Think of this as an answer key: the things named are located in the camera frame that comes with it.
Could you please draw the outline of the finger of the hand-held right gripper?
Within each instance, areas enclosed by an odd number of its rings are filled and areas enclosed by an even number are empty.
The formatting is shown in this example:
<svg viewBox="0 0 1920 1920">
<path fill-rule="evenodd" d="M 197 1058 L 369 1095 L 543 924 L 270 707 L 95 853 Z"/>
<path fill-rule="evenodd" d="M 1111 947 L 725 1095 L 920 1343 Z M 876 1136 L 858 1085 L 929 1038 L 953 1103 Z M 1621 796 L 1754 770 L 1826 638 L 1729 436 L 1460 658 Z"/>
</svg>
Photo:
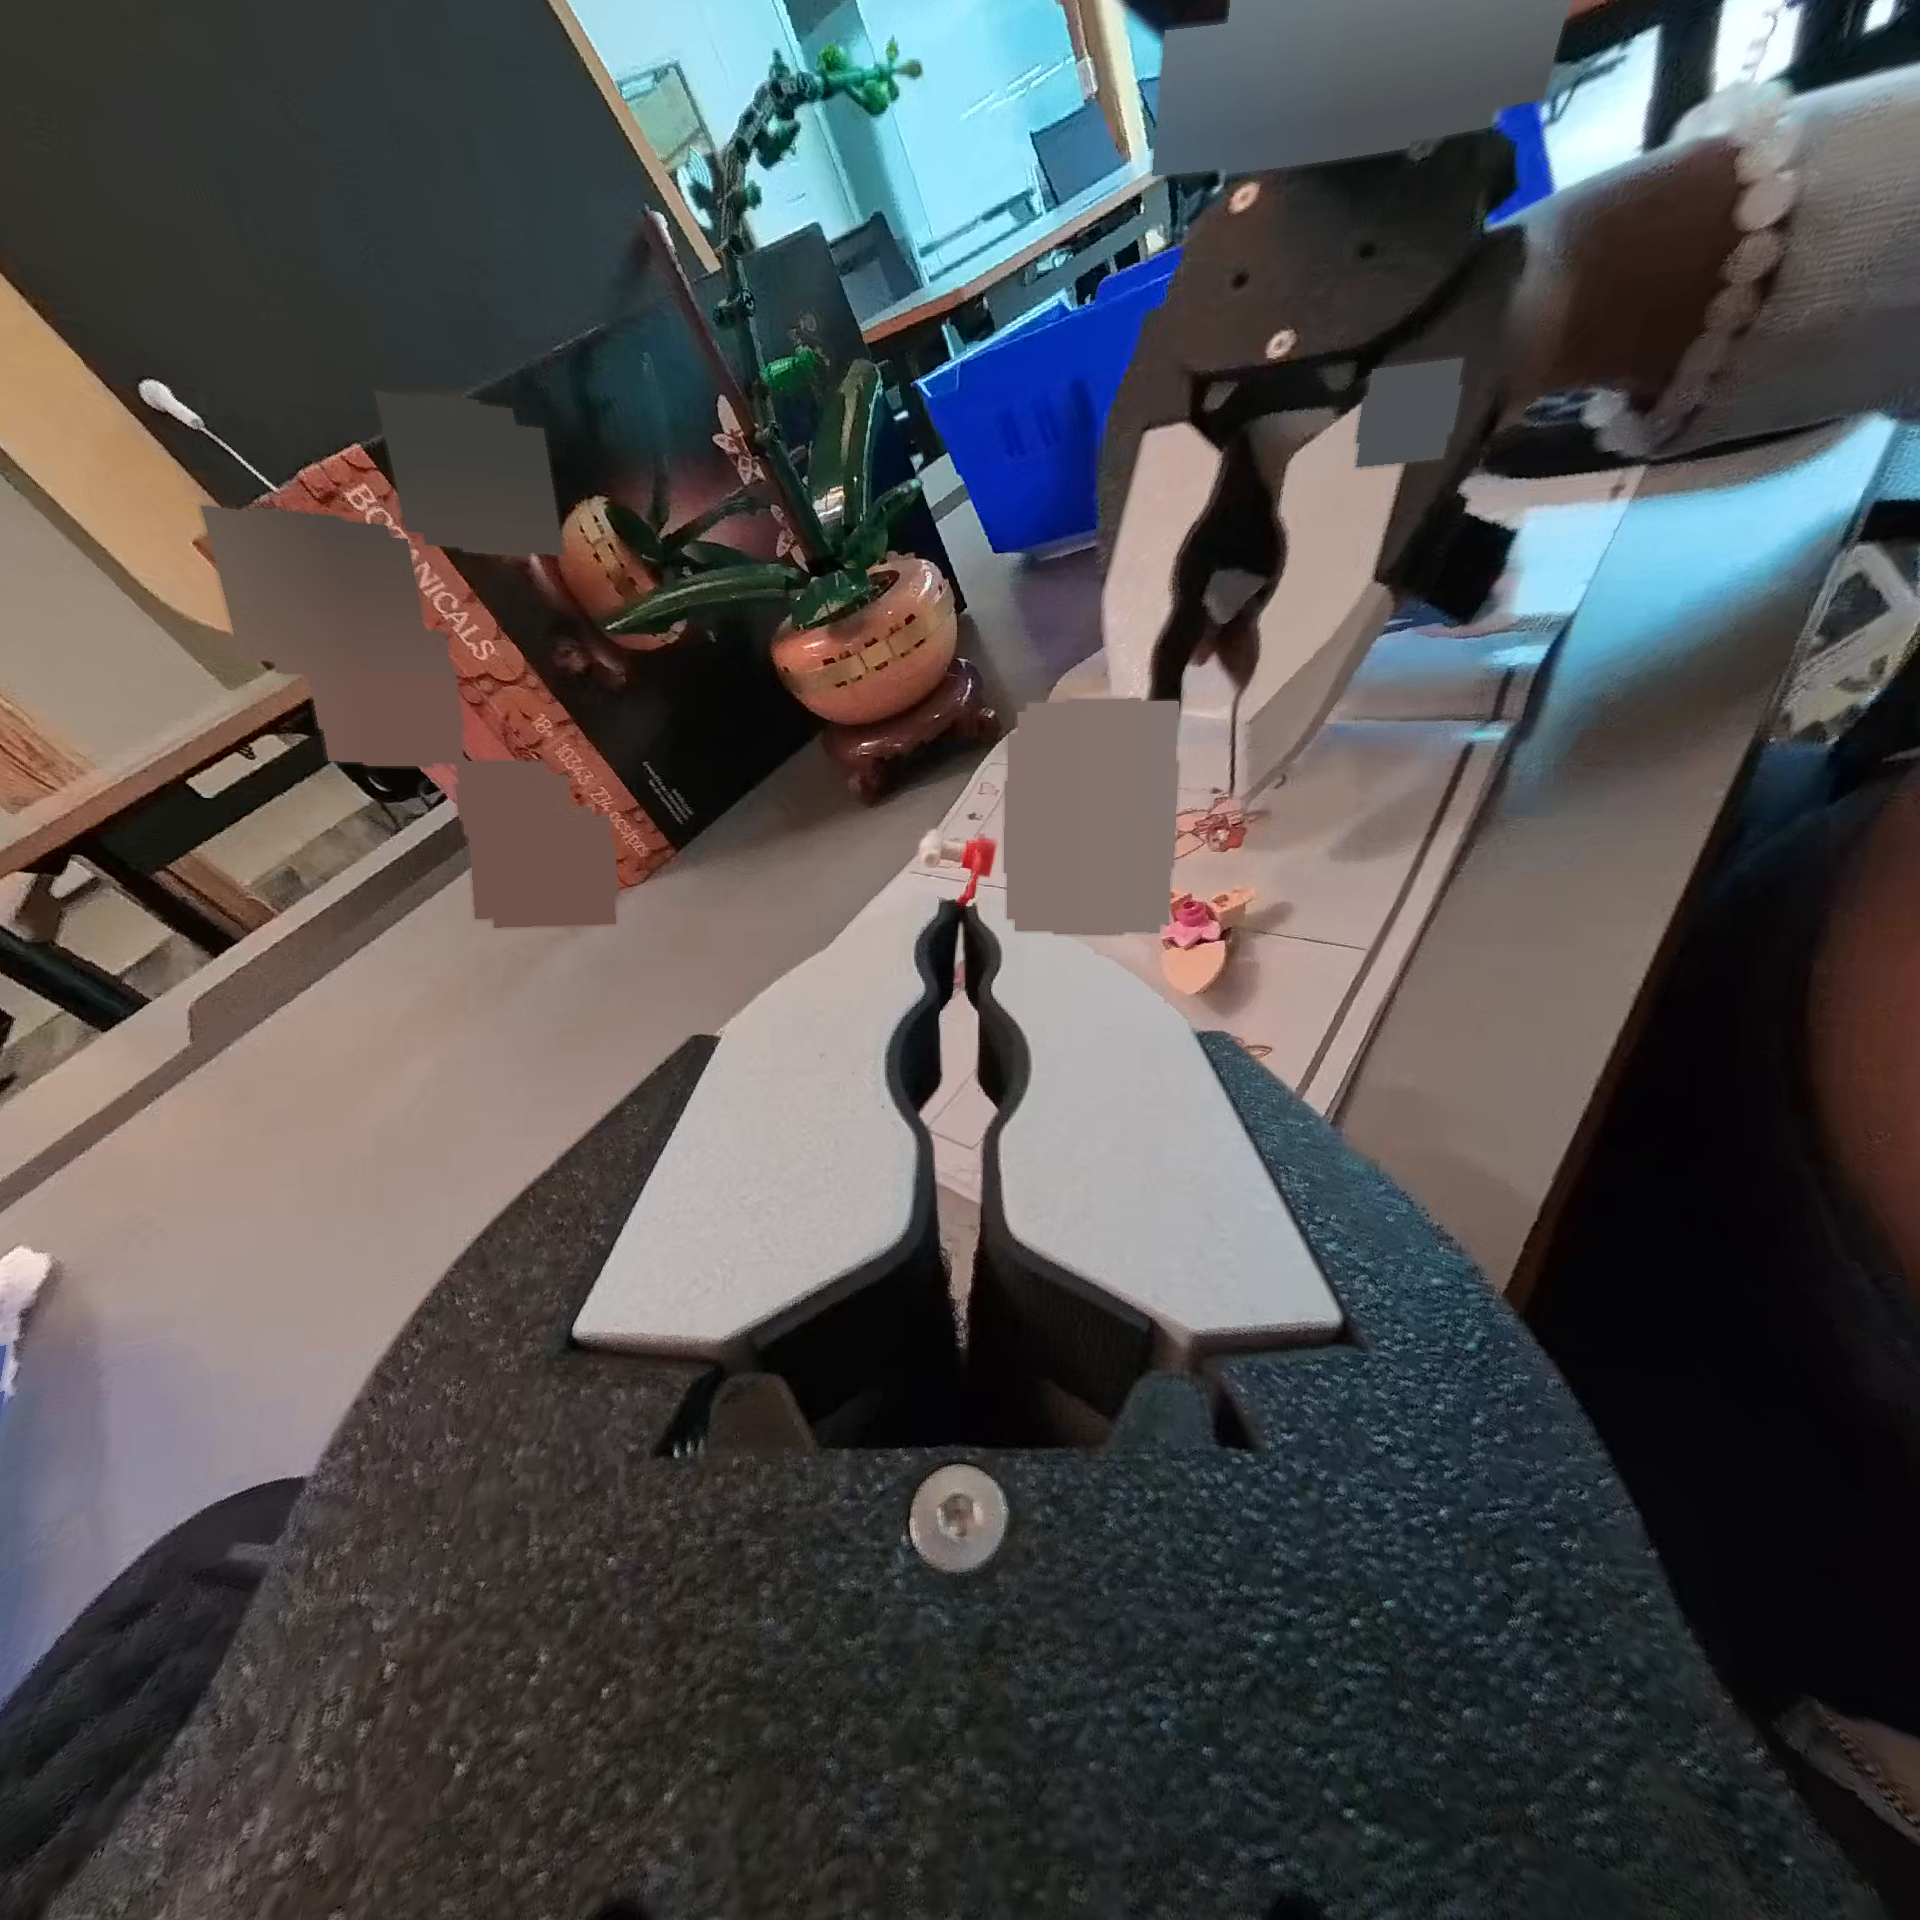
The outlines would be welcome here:
<svg viewBox="0 0 1920 1920">
<path fill-rule="evenodd" d="M 1221 450 L 1190 422 L 1137 442 L 1102 586 L 1102 658 L 1114 699 L 1149 699 L 1154 650 L 1173 613 L 1175 570 L 1215 488 Z"/>
<path fill-rule="evenodd" d="M 1255 427 L 1276 488 L 1285 567 L 1263 603 L 1242 690 L 1239 783 L 1272 783 L 1324 727 L 1394 605 L 1376 578 L 1402 468 L 1359 461 L 1359 414 L 1276 415 Z"/>
</svg>

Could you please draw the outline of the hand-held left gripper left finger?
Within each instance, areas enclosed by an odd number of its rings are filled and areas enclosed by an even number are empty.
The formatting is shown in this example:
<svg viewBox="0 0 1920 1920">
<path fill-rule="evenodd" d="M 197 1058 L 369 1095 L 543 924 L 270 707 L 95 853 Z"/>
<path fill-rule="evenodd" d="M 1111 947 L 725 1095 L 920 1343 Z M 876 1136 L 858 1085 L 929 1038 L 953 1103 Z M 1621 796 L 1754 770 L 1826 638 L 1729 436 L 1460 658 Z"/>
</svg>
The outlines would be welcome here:
<svg viewBox="0 0 1920 1920">
<path fill-rule="evenodd" d="M 574 1343 L 772 1375 L 829 1450 L 946 1435 L 964 1367 L 920 1110 L 959 933 L 884 906 L 727 1024 Z"/>
</svg>

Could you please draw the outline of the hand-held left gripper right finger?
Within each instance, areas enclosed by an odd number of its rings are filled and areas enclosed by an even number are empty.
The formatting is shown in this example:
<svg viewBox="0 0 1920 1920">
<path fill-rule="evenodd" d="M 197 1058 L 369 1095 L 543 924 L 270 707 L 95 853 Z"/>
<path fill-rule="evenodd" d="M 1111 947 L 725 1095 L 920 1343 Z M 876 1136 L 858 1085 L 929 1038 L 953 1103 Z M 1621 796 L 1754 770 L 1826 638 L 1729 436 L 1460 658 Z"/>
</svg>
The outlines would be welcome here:
<svg viewBox="0 0 1920 1920">
<path fill-rule="evenodd" d="M 980 1141 L 967 1383 L 1012 1445 L 1098 1446 L 1154 1375 L 1346 1315 L 1199 1032 L 1066 934 L 964 916 Z"/>
</svg>

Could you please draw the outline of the person's right forearm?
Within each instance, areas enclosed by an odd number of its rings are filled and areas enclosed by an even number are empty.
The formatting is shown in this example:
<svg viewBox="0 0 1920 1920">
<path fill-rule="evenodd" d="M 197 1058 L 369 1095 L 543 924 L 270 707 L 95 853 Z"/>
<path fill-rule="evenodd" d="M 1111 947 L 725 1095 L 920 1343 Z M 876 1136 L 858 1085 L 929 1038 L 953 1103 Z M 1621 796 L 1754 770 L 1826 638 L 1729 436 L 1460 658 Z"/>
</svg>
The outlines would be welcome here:
<svg viewBox="0 0 1920 1920">
<path fill-rule="evenodd" d="M 1663 151 L 1735 152 L 1735 239 L 1663 394 L 1600 390 L 1597 447 L 1644 463 L 1852 415 L 1914 418 L 1914 64 L 1813 92 L 1741 82 L 1689 109 Z"/>
</svg>

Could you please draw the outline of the background office desk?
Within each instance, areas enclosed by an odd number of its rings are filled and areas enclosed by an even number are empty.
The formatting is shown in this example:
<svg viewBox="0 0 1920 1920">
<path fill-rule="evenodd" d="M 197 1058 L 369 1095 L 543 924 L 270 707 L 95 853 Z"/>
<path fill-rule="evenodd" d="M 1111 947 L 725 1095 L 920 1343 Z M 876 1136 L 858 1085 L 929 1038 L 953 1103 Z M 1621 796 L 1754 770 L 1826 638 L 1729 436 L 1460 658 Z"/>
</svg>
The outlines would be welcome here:
<svg viewBox="0 0 1920 1920">
<path fill-rule="evenodd" d="M 1069 248 L 1084 232 L 1114 213 L 1152 207 L 1160 188 L 1162 178 L 1152 162 L 1132 162 L 1118 168 L 1114 175 L 1093 183 L 1063 206 L 1045 210 L 1034 221 L 986 244 L 977 256 L 942 271 L 913 295 L 904 295 L 858 322 L 861 342 L 877 352 L 902 335 L 936 326 L 953 310 L 1012 282 L 1033 261 Z"/>
</svg>

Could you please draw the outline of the grey desk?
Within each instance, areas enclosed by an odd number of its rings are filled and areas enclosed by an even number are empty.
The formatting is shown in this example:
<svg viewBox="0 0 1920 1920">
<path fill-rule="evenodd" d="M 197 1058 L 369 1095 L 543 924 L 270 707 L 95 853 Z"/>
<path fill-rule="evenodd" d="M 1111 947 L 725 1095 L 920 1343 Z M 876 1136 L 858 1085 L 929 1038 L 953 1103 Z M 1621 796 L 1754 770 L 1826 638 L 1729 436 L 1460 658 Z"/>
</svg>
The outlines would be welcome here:
<svg viewBox="0 0 1920 1920">
<path fill-rule="evenodd" d="M 1616 1044 L 1893 430 L 1655 471 L 1340 1108 L 1525 1298 Z M 5 1691 L 202 1506 L 311 1471 L 420 1298 L 685 1038 L 815 954 L 967 760 L 877 806 L 808 749 L 617 924 L 490 930 L 462 871 L 5 1208 L 54 1258 L 5 1408 Z"/>
</svg>

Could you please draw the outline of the person's right hand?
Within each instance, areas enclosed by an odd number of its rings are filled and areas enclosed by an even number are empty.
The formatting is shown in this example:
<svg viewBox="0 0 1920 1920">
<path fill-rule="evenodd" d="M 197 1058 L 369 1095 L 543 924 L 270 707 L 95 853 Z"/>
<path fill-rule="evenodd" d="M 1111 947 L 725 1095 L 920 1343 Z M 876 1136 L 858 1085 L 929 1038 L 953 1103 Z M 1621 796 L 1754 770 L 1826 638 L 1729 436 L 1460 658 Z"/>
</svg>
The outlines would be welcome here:
<svg viewBox="0 0 1920 1920">
<path fill-rule="evenodd" d="M 1665 390 L 1736 244 L 1736 146 L 1704 136 L 1638 155 L 1525 207 L 1504 310 L 1498 424 L 1564 394 Z"/>
</svg>

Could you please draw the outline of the white instruction booklet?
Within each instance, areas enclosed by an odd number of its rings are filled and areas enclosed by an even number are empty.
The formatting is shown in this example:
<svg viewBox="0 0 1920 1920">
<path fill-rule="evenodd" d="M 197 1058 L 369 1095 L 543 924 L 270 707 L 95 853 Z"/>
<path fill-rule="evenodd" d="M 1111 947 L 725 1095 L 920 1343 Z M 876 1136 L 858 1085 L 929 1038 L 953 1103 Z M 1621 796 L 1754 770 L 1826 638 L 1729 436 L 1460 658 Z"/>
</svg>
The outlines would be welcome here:
<svg viewBox="0 0 1920 1920">
<path fill-rule="evenodd" d="M 1474 477 L 1471 508 L 1517 536 L 1492 613 L 1466 630 L 1384 630 L 1313 740 L 1239 805 L 1233 827 L 1199 824 L 1223 810 L 1204 786 L 1181 797 L 1173 892 L 1253 894 L 1209 988 L 1173 988 L 1157 934 L 1086 943 L 1188 1024 L 1231 1032 L 1333 1117 L 1640 477 Z"/>
</svg>

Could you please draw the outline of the tan and pink toy flower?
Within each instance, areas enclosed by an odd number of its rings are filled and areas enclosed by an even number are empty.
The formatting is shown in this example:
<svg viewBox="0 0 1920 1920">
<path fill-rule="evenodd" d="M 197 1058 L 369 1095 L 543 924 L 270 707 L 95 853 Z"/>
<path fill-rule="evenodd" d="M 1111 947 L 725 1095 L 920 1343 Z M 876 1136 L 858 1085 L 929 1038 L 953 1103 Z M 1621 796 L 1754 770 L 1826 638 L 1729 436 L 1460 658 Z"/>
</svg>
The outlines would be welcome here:
<svg viewBox="0 0 1920 1920">
<path fill-rule="evenodd" d="M 1263 899 L 1257 887 L 1215 892 L 1167 888 L 1159 930 L 1159 968 L 1170 989 L 1201 999 L 1224 980 L 1249 984 L 1261 966 L 1261 941 L 1277 933 L 1294 895 Z"/>
</svg>

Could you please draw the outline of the toy brick orchid in pot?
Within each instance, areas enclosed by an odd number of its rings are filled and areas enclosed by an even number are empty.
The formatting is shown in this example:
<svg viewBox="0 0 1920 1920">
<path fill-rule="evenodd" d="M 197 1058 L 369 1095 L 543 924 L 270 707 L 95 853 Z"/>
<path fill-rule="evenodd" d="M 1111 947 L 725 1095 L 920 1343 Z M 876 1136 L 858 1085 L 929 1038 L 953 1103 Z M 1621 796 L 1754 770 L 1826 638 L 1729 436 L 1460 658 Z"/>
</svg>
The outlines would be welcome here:
<svg viewBox="0 0 1920 1920">
<path fill-rule="evenodd" d="M 784 690 L 826 727 L 826 748 L 858 800 L 893 781 L 888 765 L 932 740 L 985 743 L 999 720 L 957 653 L 957 605 L 943 570 L 893 546 L 896 520 L 920 503 L 919 477 L 880 488 L 882 379 L 856 356 L 829 378 L 810 348 L 768 355 L 749 285 L 752 166 L 769 172 L 799 136 L 806 107 L 849 101 L 884 117 L 922 67 L 888 39 L 871 62 L 836 46 L 808 64 L 772 54 L 733 130 L 711 155 L 700 203 L 721 284 L 692 307 L 721 373 L 721 450 L 735 487 L 681 524 L 608 501 L 614 551 L 640 565 L 593 623 L 632 650 L 660 650 L 741 607 L 776 607 L 772 664 Z"/>
</svg>

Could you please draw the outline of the orchid picture toy box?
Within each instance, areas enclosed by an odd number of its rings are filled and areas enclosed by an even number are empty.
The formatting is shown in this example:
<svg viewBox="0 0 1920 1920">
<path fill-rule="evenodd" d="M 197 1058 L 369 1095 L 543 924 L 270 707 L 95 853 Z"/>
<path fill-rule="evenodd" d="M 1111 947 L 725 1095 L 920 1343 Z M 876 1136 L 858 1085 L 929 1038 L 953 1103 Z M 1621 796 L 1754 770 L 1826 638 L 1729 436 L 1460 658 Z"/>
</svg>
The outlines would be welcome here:
<svg viewBox="0 0 1920 1920">
<path fill-rule="evenodd" d="M 536 760 L 608 821 L 592 872 L 650 878 L 824 722 L 772 664 L 776 607 L 632 651 L 593 623 L 640 565 L 601 509 L 681 524 L 735 487 L 721 373 L 658 216 L 608 324 L 472 396 L 382 394 L 382 435 L 302 468 L 202 546 L 233 635 L 306 677 L 327 755 L 420 765 L 469 810 Z"/>
</svg>

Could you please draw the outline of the person's thigh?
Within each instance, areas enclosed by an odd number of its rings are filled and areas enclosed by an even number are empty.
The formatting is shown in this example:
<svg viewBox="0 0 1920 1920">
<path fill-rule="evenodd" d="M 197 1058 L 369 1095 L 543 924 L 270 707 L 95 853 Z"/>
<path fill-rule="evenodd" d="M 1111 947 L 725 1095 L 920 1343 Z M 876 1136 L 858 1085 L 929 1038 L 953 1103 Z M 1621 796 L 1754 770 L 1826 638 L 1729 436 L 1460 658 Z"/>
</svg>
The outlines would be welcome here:
<svg viewBox="0 0 1920 1920">
<path fill-rule="evenodd" d="M 1527 1308 L 1718 1680 L 1888 1916 L 1914 1843 L 1799 1760 L 1917 1733 L 1914 749 L 1782 749 L 1687 916 Z"/>
</svg>

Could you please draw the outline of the wooden side table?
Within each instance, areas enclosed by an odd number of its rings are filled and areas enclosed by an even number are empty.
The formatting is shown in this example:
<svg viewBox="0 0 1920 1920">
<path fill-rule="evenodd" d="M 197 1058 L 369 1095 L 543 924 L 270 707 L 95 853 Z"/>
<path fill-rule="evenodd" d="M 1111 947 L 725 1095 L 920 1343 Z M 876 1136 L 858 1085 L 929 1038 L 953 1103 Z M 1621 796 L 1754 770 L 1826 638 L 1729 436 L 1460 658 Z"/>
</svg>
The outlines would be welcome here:
<svg viewBox="0 0 1920 1920">
<path fill-rule="evenodd" d="M 208 955 L 277 922 L 202 846 L 328 768 L 306 684 L 268 671 L 114 764 L 68 749 L 1 702 L 5 880 L 70 861 Z"/>
</svg>

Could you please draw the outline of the white crumpled paper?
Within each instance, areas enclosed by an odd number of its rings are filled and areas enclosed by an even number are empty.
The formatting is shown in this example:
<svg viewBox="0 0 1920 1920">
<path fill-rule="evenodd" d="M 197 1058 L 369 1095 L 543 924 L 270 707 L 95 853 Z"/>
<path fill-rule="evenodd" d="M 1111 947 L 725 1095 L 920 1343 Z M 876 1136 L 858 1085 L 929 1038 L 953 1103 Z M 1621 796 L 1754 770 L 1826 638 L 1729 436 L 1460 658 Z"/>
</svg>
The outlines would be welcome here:
<svg viewBox="0 0 1920 1920">
<path fill-rule="evenodd" d="M 1 1253 L 0 1285 L 1 1285 L 1 1408 L 16 1392 L 17 1343 L 28 1318 L 57 1271 L 57 1261 L 31 1245 L 14 1245 Z"/>
</svg>

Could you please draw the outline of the dark grey monitor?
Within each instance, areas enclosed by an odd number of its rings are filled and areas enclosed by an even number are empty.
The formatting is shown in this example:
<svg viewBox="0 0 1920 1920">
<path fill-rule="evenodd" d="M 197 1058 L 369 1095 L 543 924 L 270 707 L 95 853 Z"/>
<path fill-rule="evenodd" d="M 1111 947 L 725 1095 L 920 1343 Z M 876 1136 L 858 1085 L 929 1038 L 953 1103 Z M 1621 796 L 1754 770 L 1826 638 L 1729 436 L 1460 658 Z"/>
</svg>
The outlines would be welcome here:
<svg viewBox="0 0 1920 1920">
<path fill-rule="evenodd" d="M 608 317 L 668 213 L 543 2 L 5 2 L 5 278 L 221 506 Z"/>
</svg>

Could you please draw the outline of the white tipped thin stalk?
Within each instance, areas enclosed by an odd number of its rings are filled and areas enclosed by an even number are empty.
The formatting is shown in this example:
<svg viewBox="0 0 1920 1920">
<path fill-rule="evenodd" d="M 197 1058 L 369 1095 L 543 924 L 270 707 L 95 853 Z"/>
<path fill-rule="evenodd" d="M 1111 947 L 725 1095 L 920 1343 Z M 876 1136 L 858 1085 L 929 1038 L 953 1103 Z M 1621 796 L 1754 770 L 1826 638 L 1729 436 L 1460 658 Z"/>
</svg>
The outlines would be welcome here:
<svg viewBox="0 0 1920 1920">
<path fill-rule="evenodd" d="M 255 480 L 263 491 L 277 488 L 279 483 L 274 483 L 247 454 L 241 454 L 223 436 L 218 436 L 194 407 L 189 407 L 173 394 L 169 383 L 156 378 L 141 378 L 135 390 L 149 408 L 153 408 L 160 415 L 173 418 L 188 431 L 199 435 L 202 442 L 214 445 L 230 463 L 238 463 L 238 468 L 241 468 L 250 480 Z"/>
</svg>

